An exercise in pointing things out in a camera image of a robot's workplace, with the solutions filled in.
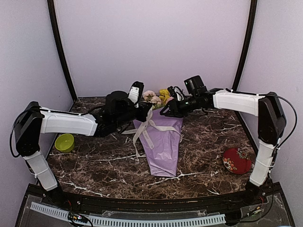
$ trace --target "yellow-green bowl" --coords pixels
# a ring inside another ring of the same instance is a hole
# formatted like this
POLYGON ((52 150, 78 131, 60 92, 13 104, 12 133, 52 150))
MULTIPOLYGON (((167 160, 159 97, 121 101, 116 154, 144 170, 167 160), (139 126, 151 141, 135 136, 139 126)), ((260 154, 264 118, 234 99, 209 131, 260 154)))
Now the yellow-green bowl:
POLYGON ((74 146, 74 137, 68 133, 59 136, 55 141, 55 148, 62 153, 70 152, 74 146))

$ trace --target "lavender wall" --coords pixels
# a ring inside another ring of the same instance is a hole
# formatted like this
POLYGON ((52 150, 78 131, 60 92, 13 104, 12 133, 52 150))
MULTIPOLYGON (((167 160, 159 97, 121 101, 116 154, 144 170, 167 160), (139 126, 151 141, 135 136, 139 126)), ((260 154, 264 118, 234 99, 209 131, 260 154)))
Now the lavender wall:
MULTIPOLYGON (((17 115, 30 101, 68 110, 72 100, 55 47, 47 2, 0 1, 0 220, 15 226, 23 195, 34 183, 22 158, 9 151, 9 133, 17 115)), ((42 136, 46 155, 54 135, 42 136)))
MULTIPOLYGON (((281 148, 272 176, 280 181, 297 225, 303 210, 303 1, 259 1, 255 26, 241 91, 276 91, 293 103, 299 122, 295 134, 281 148)), ((283 103, 287 117, 286 133, 294 124, 291 108, 283 103)), ((255 139, 257 119, 244 115, 255 139)))
POLYGON ((57 0, 57 16, 78 96, 157 91, 201 75, 231 87, 250 0, 57 0))

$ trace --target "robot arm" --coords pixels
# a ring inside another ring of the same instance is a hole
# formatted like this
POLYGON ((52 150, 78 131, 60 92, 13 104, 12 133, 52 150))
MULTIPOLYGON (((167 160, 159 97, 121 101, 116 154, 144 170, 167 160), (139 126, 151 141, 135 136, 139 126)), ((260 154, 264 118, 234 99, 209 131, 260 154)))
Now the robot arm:
POLYGON ((276 147, 283 135, 286 119, 280 101, 272 96, 259 96, 249 93, 235 93, 214 88, 207 91, 200 76, 184 81, 192 95, 182 101, 173 99, 160 112, 161 115, 184 117, 199 108, 229 109, 258 117, 259 147, 255 167, 246 184, 246 201, 252 202, 259 192, 259 187, 266 181, 276 147))
POLYGON ((16 150, 47 192, 60 190, 60 185, 40 152, 40 134, 53 132, 104 137, 134 119, 144 122, 152 104, 139 102, 143 87, 143 83, 135 82, 129 94, 115 91, 107 95, 106 103, 98 114, 50 110, 40 107, 38 102, 27 106, 14 125, 16 150))
MULTIPOLYGON (((175 98, 168 102, 160 114, 169 117, 184 117, 199 108, 230 109, 258 117, 259 150, 254 170, 246 185, 246 201, 252 202, 260 186, 266 181, 276 148, 283 135, 286 119, 279 100, 272 96, 237 93, 214 88, 207 90, 200 76, 185 81, 191 97, 185 97, 178 87, 168 90, 175 98)), ((61 202, 63 192, 60 184, 40 152, 39 136, 42 133, 73 133, 104 137, 118 127, 137 119, 146 121, 150 103, 139 102, 143 83, 135 82, 129 94, 115 91, 106 96, 106 103, 98 114, 77 114, 50 110, 31 102, 16 125, 16 150, 26 160, 42 187, 50 192, 58 191, 53 198, 61 202)))

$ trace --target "purple wrapping paper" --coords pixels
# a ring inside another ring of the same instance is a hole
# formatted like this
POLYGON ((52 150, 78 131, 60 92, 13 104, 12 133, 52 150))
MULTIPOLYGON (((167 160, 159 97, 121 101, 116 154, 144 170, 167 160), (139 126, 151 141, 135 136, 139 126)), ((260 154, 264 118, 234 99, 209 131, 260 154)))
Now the purple wrapping paper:
MULTIPOLYGON (((160 115, 161 109, 152 112, 151 120, 156 126, 172 126, 181 134, 183 118, 165 117, 160 115)), ((135 120, 134 126, 136 129, 140 127, 142 122, 135 120)), ((159 131, 150 124, 146 129, 154 148, 151 149, 143 136, 139 139, 143 145, 148 165, 153 176, 174 177, 177 173, 178 150, 180 135, 172 130, 159 131)))

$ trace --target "dark marble surface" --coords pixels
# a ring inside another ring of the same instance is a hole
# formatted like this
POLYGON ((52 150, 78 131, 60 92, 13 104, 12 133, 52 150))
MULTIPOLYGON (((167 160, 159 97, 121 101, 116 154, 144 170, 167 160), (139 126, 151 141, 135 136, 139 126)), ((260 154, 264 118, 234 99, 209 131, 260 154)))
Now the dark marble surface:
MULTIPOLYGON (((72 111, 86 112, 104 98, 81 98, 72 111)), ((75 148, 63 154, 52 149, 48 163, 67 192, 124 199, 181 199, 242 191, 252 169, 243 175, 228 172, 224 151, 239 147, 254 163, 255 154, 235 113, 211 110, 208 116, 184 119, 177 176, 150 175, 145 158, 139 161, 133 135, 105 138, 74 135, 75 148)), ((137 141, 139 153, 143 147, 137 141)))

